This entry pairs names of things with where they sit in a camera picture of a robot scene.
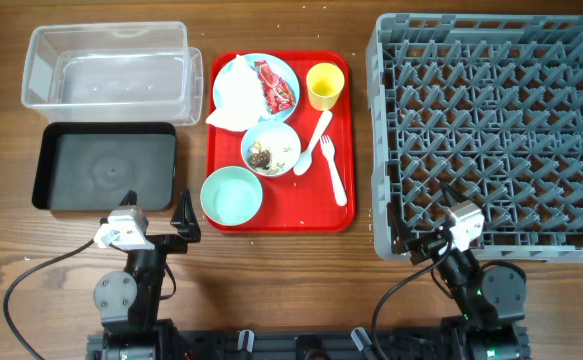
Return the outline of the yellow plastic cup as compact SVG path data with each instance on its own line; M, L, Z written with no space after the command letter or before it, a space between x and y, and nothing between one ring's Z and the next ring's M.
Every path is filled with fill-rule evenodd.
M318 63L306 76L310 105L318 111L332 109L345 85L342 70L333 63Z

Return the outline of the red snack wrapper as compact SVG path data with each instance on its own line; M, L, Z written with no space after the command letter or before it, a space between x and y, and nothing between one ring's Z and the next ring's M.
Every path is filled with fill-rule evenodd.
M262 84L268 111L275 115L293 108L296 105L295 97L287 83L276 73L265 60L254 63L258 79Z

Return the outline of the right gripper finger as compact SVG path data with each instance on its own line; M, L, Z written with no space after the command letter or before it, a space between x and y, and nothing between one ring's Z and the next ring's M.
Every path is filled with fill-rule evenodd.
M391 251L393 253L409 252L414 234L402 219L401 212L391 202L387 204L387 223L390 227Z
M458 192L455 188L453 188L450 184L446 182L440 183L440 188L444 198L446 199L448 206L453 207L458 205L464 201L464 195Z

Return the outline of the white napkin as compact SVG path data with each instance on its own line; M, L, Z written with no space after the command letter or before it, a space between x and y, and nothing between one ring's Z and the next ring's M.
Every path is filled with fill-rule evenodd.
M244 56L237 55L230 69L216 78L221 104L206 119L207 125L243 132L268 116L262 85Z

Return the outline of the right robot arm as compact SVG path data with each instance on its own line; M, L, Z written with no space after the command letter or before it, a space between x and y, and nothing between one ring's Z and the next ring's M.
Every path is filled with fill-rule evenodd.
M397 290L425 273L439 275L436 284L458 306L461 314L446 317L428 336L438 359L528 359L526 330L517 323L525 318L527 278L507 261L480 264L469 245L482 236L482 209L447 183L441 183L449 207L443 223L420 237L387 205L392 250L408 253L414 265L429 265L391 288L379 301L372 317L372 340L377 340L377 319L384 303Z

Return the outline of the food scraps and rice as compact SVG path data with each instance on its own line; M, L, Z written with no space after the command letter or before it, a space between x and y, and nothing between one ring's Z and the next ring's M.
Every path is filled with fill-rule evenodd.
M291 146L255 141L248 149L248 165L266 176L281 175L294 157Z

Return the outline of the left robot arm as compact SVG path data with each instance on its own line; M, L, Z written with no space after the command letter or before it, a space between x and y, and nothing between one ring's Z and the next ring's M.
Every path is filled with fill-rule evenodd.
M149 235L149 221L129 191L94 237L100 248L127 255L122 271L110 272L97 283L93 299L100 312L103 337L87 344L88 359L192 359L193 349L170 319L159 320L163 279L172 274L170 254L185 254L201 240L190 192L180 200L170 221L174 234Z

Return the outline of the light blue plate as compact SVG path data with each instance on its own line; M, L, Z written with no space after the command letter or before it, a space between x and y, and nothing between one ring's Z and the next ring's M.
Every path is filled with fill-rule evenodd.
M255 69L254 63L256 61L266 61L269 65L270 70L275 74L278 75L282 80L285 81L287 87L291 95L294 98L294 105L286 110L280 111L276 114L270 115L269 118L271 120L285 122L288 120L293 112L296 110L297 106L299 105L301 92L300 92L300 84L299 80L294 72L294 70L289 66L289 64L283 61L281 58L276 57L274 55L265 54L265 53L248 53L243 55L247 64L252 68ZM236 55L229 54L228 61L225 62L220 66L218 74L215 76L213 80L213 87L212 87L212 101L215 107L219 107L222 105L223 99L222 95L220 94L217 80L226 75L233 66L235 61Z

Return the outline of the light blue bowl with food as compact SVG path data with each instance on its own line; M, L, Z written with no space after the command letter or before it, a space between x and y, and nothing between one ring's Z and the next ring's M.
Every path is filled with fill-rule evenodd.
M261 141L263 143L276 144L276 145L286 145L291 146L294 150L294 157L291 162L287 165L287 168L281 175L266 176L255 172L248 165L248 149L252 143L255 141ZM264 121L258 123L255 127L250 128L244 134L241 141L241 155L245 165L252 170L257 175L261 175L269 178L281 177L288 173L296 164L300 156L300 139L293 128L284 122L277 121Z

